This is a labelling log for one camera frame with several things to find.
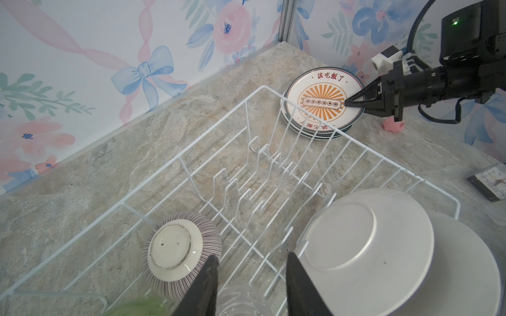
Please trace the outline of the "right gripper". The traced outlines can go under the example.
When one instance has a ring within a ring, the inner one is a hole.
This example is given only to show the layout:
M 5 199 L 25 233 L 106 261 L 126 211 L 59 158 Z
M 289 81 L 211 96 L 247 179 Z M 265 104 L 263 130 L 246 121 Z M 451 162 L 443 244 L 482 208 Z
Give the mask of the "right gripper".
M 432 105 L 443 100 L 447 85 L 444 67 L 429 68 L 405 75 L 400 62 L 386 75 L 379 76 L 361 91 L 345 100 L 345 107 L 363 108 L 375 117 L 403 118 L 403 109 Z

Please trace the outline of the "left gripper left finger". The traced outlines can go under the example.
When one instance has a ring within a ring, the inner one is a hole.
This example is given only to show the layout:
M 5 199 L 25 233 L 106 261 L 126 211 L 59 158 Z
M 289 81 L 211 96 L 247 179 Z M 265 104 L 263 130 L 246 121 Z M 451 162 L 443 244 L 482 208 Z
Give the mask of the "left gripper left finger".
M 218 290 L 219 259 L 211 255 L 172 316 L 215 316 Z

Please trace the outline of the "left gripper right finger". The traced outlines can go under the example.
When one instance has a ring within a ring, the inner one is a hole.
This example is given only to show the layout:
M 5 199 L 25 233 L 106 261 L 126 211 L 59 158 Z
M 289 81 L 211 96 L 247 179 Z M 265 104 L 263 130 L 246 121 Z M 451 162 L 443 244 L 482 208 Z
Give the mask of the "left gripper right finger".
M 289 316 L 332 316 L 295 253 L 289 252 L 286 264 L 287 311 Z

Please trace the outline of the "orange sunburst plate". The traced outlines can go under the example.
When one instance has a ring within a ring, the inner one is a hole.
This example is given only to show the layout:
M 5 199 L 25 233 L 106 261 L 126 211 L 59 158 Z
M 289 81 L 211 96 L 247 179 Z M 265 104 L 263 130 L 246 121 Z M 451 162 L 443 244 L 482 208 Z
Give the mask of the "orange sunburst plate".
M 340 68 L 320 67 L 300 75 L 286 90 L 281 111 L 287 122 L 307 133 L 331 134 L 353 126 L 364 113 L 346 107 L 345 100 L 364 88 L 353 74 Z

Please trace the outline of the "green red banded plate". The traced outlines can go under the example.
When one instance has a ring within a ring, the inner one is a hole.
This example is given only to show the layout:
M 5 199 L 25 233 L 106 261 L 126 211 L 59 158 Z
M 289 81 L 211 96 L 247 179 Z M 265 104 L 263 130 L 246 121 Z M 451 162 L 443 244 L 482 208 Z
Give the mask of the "green red banded plate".
M 422 284 L 434 230 L 413 197 L 373 188 L 317 212 L 295 251 L 334 315 L 389 315 Z

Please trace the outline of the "green red rimmed plate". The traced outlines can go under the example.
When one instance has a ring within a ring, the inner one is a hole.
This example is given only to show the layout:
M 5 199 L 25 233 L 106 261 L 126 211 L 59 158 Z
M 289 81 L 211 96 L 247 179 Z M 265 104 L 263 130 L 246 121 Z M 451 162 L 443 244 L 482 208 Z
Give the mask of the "green red rimmed plate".
M 303 122 L 299 122 L 292 118 L 291 112 L 287 110 L 287 100 L 284 96 L 280 99 L 281 117 L 287 125 L 298 134 L 302 134 L 313 140 L 332 140 L 342 136 L 342 134 L 335 131 L 334 126 L 325 122 L 322 118 L 317 118 L 317 116 L 310 114 L 308 111 L 299 109 L 298 107 L 297 109 L 308 116 Z

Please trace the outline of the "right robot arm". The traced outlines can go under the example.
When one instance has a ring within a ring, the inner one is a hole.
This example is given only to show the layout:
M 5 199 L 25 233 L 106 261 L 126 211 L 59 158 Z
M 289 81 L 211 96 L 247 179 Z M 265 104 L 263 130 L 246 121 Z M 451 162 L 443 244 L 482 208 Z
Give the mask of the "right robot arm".
M 462 101 L 485 104 L 505 89 L 505 2 L 481 1 L 444 17 L 436 68 L 414 50 L 416 31 L 432 5 L 428 1 L 416 17 L 405 50 L 391 46 L 373 58 L 378 78 L 346 99 L 345 107 L 399 122 L 404 108 L 417 106 L 431 122 L 456 125 Z

